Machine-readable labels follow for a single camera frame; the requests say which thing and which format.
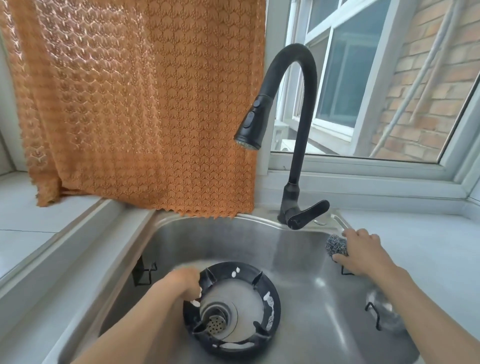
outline brick wall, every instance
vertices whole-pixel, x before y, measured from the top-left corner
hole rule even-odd
[[[398,60],[372,149],[402,103],[432,47],[451,0],[420,0]],[[376,158],[435,162],[480,71],[480,0],[466,0],[431,97],[410,120],[431,69]]]

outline sink basin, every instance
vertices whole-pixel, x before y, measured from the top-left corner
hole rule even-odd
[[[342,275],[341,267],[326,254],[329,233],[338,230],[312,223],[292,231],[273,219],[249,215],[213,219],[161,212],[155,219],[142,252],[146,267],[153,262],[158,267],[152,281],[181,265],[204,269],[221,261],[240,261],[263,270],[275,285],[282,307],[280,325],[267,350],[250,363],[412,364],[418,359],[406,331],[378,331],[374,317],[365,312],[374,284],[365,277]],[[130,274],[97,323],[95,337],[121,319],[147,290],[148,286],[135,287]],[[172,308],[147,361],[223,363],[188,335],[181,308],[182,302]],[[81,351],[79,343],[93,339],[77,340],[70,352]]]

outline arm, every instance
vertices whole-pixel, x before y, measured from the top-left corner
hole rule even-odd
[[[348,256],[333,260],[357,275],[367,275],[388,297],[427,364],[478,364],[480,341],[466,332],[397,267],[380,245],[378,235],[365,229],[345,230]]]
[[[114,326],[78,357],[73,364],[141,364],[179,298],[200,296],[197,269],[183,268],[168,273]]]

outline faucet button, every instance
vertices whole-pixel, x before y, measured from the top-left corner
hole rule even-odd
[[[252,124],[253,118],[255,117],[255,113],[253,111],[250,111],[247,114],[247,117],[245,118],[245,121],[243,122],[243,127],[248,128]]]

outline right hand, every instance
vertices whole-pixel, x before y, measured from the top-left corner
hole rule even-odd
[[[179,268],[167,274],[166,278],[173,281],[180,289],[180,297],[184,301],[193,301],[202,294],[200,287],[200,271],[194,267]]]
[[[392,258],[382,248],[378,235],[370,235],[365,229],[347,229],[342,235],[347,238],[348,256],[334,254],[332,258],[353,274],[366,275],[375,280],[375,277],[385,270],[396,267]]]

